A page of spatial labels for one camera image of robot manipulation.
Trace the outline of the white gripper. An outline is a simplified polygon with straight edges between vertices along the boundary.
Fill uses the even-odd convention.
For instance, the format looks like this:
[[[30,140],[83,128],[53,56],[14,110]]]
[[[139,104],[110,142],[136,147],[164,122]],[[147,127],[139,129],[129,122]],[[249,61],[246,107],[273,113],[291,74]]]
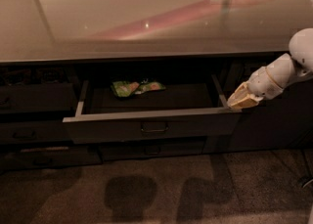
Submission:
[[[233,110],[253,108],[262,100],[272,100],[282,93],[283,89],[269,75],[267,67],[261,67],[235,90],[227,105]]]

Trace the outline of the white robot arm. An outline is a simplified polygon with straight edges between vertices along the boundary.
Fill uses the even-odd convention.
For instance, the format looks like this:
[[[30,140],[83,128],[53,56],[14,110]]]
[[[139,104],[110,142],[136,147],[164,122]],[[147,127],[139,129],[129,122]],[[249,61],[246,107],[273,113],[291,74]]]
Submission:
[[[313,28],[297,32],[289,43],[289,53],[255,71],[227,100],[232,110],[256,107],[263,100],[281,95],[290,85],[313,76]]]

